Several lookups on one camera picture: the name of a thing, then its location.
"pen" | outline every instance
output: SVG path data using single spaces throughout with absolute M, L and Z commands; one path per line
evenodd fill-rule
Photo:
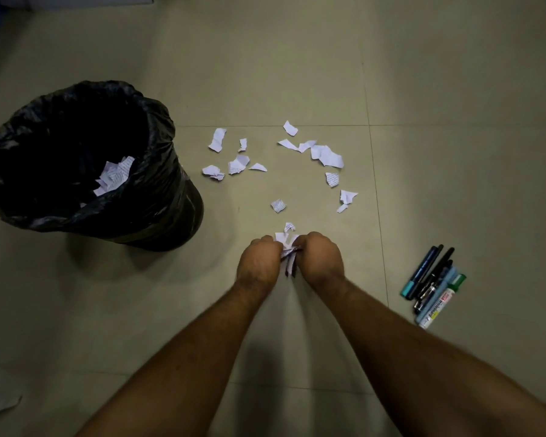
M 400 292 L 400 295 L 405 297 L 409 291 L 412 289 L 412 287 L 415 285 L 416 282 L 420 281 L 421 278 L 424 276 L 424 274 L 429 271 L 429 267 L 431 262 L 431 258 L 437 253 L 437 247 L 434 245 L 431 247 L 431 249 L 427 252 L 427 255 L 423 258 L 421 263 L 419 264 L 419 268 L 413 273 L 413 275 L 410 277 L 409 282 Z
M 451 282 L 453 279 L 455 279 L 457 276 L 457 269 L 455 267 L 451 267 L 445 278 L 443 279 L 443 282 L 437 287 L 437 290 L 435 293 L 433 293 L 433 297 L 431 297 L 431 300 L 428 301 L 424 308 L 421 310 L 421 312 L 417 315 L 415 318 L 416 323 L 421 323 L 421 321 L 427 316 L 433 305 L 435 305 L 435 302 L 439 300 L 439 297 L 441 297 L 441 294 L 447 289 L 447 286 L 449 286 L 449 282 Z
M 447 261 L 451 258 L 451 255 L 455 251 L 455 248 L 451 247 L 448 249 L 445 254 L 442 256 L 442 258 L 437 262 L 437 265 L 434 266 L 433 271 L 431 271 L 431 274 L 427 276 L 427 278 L 424 280 L 424 284 L 418 288 L 415 289 L 414 294 L 408 294 L 406 297 L 409 301 L 412 300 L 415 296 L 421 297 L 423 295 L 423 292 L 427 291 L 429 286 L 432 283 L 437 283 L 437 278 L 439 277 L 439 274 L 443 271 L 443 267 L 447 263 Z
M 431 268 L 431 265 L 433 265 L 433 263 L 437 260 L 437 256 L 439 256 L 441 251 L 443 251 L 443 244 L 440 244 L 438 247 L 436 247 L 435 252 L 431 254 L 431 256 L 428 259 L 428 262 L 423 267 L 423 269 L 422 269 L 422 271 L 420 273 L 420 277 L 415 279 L 414 284 L 409 287 L 409 290 L 406 292 L 406 294 L 401 293 L 406 298 L 406 300 L 412 301 L 413 297 L 416 294 L 417 289 L 422 288 L 423 279 L 425 278 L 425 276 L 429 272 L 429 269 Z
M 465 279 L 467 279 L 467 277 L 464 274 L 459 274 L 455 279 L 453 279 L 447 289 L 443 292 L 443 294 L 441 294 L 441 297 L 439 297 L 437 302 L 435 302 L 433 307 L 429 310 L 429 313 L 427 313 L 427 315 L 423 317 L 423 320 L 419 322 L 419 326 L 421 328 L 424 328 L 425 330 L 429 328 L 430 324 L 435 320 L 435 317 L 437 317 L 438 314 L 447 306 L 453 297 L 453 294 L 459 291 L 459 287 L 463 281 L 465 281 Z
M 437 287 L 443 282 L 444 277 L 447 275 L 451 267 L 453 266 L 453 260 L 449 259 L 445 266 L 443 267 L 443 270 L 437 277 L 437 280 L 431 283 L 427 291 L 423 292 L 423 294 L 419 297 L 419 299 L 415 302 L 414 309 L 415 314 L 419 314 L 419 312 L 423 309 L 423 307 L 426 305 L 426 303 L 429 301 L 429 298 L 435 293 L 435 290 Z

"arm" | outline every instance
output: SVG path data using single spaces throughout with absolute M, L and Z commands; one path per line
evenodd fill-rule
M 297 263 L 405 436 L 546 436 L 546 407 L 495 368 L 408 323 L 344 276 L 338 247 L 300 236 Z
M 271 236 L 251 242 L 233 287 L 133 374 L 77 436 L 205 435 L 248 326 L 275 286 L 282 249 Z

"black plastic liner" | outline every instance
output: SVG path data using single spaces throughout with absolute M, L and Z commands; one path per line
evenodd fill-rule
M 190 239 L 204 207 L 182 170 L 166 106 L 123 81 L 83 81 L 41 96 L 0 127 L 0 218 L 163 251 Z M 106 161 L 135 158 L 97 197 Z

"blue pen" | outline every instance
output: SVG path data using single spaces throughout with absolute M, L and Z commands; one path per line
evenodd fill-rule
M 423 320 L 423 317 L 426 316 L 427 313 L 429 313 L 433 305 L 435 305 L 435 303 L 437 303 L 437 301 L 439 300 L 439 297 L 441 297 L 441 294 L 443 294 L 443 291 L 447 289 L 449 282 L 455 279 L 457 274 L 457 269 L 455 267 L 451 267 L 449 272 L 441 281 L 441 284 L 437 287 L 437 290 L 435 290 L 435 293 L 433 293 L 427 304 L 421 309 L 420 313 L 415 318 L 416 323 L 420 323 L 421 320 Z
M 412 290 L 413 286 L 417 284 L 421 278 L 425 275 L 427 271 L 429 271 L 429 268 L 435 262 L 435 259 L 437 259 L 437 256 L 441 250 L 435 247 L 434 245 L 431 247 L 429 252 L 427 253 L 427 256 L 424 257 L 423 261 L 419 264 L 419 268 L 413 273 L 413 275 L 409 279 L 409 283 L 405 285 L 405 287 L 400 292 L 400 295 L 403 297 L 406 297 L 408 293 Z

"forearm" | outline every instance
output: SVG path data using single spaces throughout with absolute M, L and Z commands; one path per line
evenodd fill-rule
M 137 371 L 79 436 L 206 434 L 267 294 L 236 283 Z
M 408 323 L 347 279 L 316 290 L 404 435 L 546 435 L 546 407 L 494 368 Z

